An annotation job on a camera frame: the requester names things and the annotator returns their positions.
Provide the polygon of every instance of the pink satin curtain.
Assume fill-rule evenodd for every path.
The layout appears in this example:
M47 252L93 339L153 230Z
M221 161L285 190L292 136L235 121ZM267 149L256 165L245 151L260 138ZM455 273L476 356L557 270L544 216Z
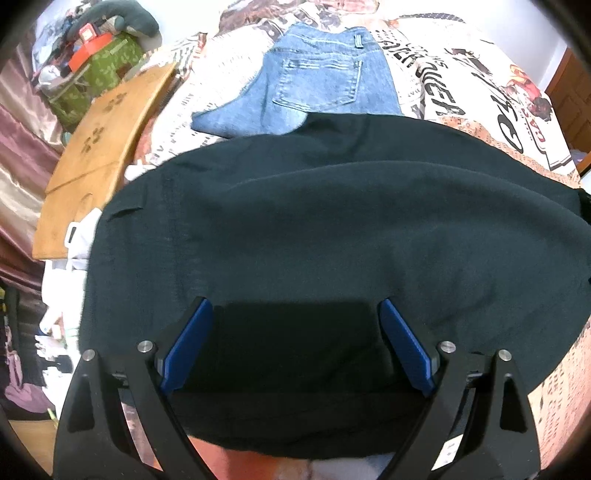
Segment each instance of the pink satin curtain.
M44 191L59 159L61 125L33 91L31 41L0 73L0 278L40 291L43 264L33 260L33 234Z

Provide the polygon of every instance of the bedsheet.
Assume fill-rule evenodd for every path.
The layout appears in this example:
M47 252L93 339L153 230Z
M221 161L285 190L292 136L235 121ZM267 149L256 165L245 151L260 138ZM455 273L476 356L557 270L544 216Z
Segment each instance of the bedsheet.
M242 0L220 18L190 73L143 136L146 162L170 158L223 138L190 129L191 113L224 105L256 76L274 42L295 22L339 32L366 27L380 43L404 115L462 130L538 173L578 188L549 98L490 39L452 14L382 15L376 0ZM558 455L591 404L591 323L548 378L530 393L542 466ZM146 463L154 457L141 425L127 408ZM220 480L374 480L389 456L306 461L233 452L191 440ZM458 440L439 465L453 459Z

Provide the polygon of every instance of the blue gripper pad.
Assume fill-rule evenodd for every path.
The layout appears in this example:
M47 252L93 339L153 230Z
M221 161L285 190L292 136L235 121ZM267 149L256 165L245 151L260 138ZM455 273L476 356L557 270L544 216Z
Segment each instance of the blue gripper pad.
M425 345L413 333L389 299L379 305L379 321L411 385L426 397L435 390L433 375L439 367L435 345Z
M213 306L203 299L161 363L160 390L166 395L181 388L213 326Z

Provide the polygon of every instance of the jeans waistband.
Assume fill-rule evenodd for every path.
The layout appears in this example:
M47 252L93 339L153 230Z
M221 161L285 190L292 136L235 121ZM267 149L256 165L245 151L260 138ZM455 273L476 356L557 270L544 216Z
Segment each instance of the jeans waistband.
M359 55L368 50L380 50L378 43L365 27L353 27L341 33L329 33L303 22L292 25L275 43L273 50L311 48L325 52Z

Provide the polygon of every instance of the paw print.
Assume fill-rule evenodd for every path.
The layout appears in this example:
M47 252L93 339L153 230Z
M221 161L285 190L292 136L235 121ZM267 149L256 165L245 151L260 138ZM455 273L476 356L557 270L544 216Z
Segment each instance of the paw print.
M109 104L105 107L104 111L110 112L115 107L115 105L119 105L126 96L127 96L127 92L118 93L117 97L109 100Z
M100 140L100 135L101 133L105 130L105 127L96 127L93 131L92 131L92 137L88 137L86 138L86 140L84 140L84 146L82 147L82 153L86 154L90 151L90 143L92 143L93 145L95 143L97 143Z

